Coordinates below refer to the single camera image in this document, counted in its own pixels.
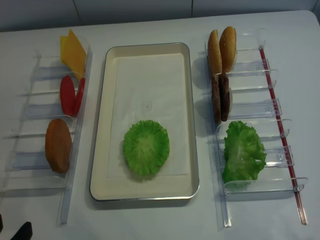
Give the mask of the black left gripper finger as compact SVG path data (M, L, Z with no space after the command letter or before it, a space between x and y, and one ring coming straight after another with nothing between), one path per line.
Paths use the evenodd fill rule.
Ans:
M33 236L32 223L26 221L15 233L11 240L30 240Z

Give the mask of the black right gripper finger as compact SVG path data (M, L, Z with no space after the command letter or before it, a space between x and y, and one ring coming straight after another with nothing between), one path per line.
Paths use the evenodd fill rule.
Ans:
M0 232L3 230L3 219L2 215L0 214Z

